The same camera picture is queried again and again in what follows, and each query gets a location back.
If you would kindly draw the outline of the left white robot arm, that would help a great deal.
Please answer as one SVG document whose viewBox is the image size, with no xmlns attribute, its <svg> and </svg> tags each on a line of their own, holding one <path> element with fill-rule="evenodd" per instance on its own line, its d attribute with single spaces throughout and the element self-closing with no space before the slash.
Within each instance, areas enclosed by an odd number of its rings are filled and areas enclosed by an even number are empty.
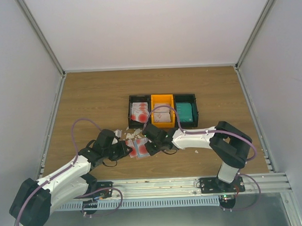
<svg viewBox="0 0 302 226">
<path fill-rule="evenodd" d="M 26 179 L 9 210 L 16 226 L 43 226 L 61 205 L 77 197 L 95 196 L 97 180 L 90 172 L 105 160 L 117 162 L 132 150 L 115 132 L 104 129 L 61 168 L 38 180 Z"/>
</svg>

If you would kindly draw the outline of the red white card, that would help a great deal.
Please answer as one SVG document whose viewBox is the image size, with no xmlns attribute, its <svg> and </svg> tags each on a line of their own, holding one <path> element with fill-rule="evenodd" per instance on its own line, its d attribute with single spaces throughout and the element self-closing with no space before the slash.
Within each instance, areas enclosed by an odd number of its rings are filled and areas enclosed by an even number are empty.
<svg viewBox="0 0 302 226">
<path fill-rule="evenodd" d="M 139 155 L 146 155 L 148 153 L 146 147 L 145 147 L 145 144 L 147 142 L 147 139 L 146 138 L 140 138 L 140 139 L 137 139 L 136 140 L 136 143 L 137 143 L 137 148 L 138 148 L 138 153 Z"/>
<path fill-rule="evenodd" d="M 137 156 L 137 150 L 136 150 L 134 142 L 131 139 L 129 139 L 129 140 L 126 141 L 126 146 L 128 146 L 132 149 L 131 152 L 129 153 L 129 157 L 130 158 L 136 157 Z"/>
</svg>

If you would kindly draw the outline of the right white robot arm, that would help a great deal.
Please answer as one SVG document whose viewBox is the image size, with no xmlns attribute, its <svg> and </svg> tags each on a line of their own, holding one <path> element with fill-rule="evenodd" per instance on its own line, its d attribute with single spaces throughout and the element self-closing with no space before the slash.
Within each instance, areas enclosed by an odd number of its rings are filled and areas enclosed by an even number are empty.
<svg viewBox="0 0 302 226">
<path fill-rule="evenodd" d="M 213 150 L 222 159 L 213 185 L 224 193 L 235 189 L 238 172 L 251 160 L 248 158 L 249 150 L 256 151 L 250 137 L 223 121 L 211 128 L 186 130 L 178 127 L 167 132 L 148 124 L 142 134 L 148 139 L 144 146 L 152 156 L 160 151 L 177 152 L 186 148 Z"/>
</svg>

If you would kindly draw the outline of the pink card holder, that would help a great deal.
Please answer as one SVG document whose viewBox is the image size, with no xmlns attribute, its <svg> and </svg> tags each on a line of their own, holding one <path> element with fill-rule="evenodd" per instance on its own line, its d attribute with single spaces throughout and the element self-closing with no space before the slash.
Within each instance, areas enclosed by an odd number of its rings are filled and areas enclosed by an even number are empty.
<svg viewBox="0 0 302 226">
<path fill-rule="evenodd" d="M 134 141 L 134 147 L 136 149 L 136 159 L 139 160 L 150 156 L 149 152 L 145 147 L 145 144 L 148 142 L 149 140 L 147 138 L 139 138 Z"/>
</svg>

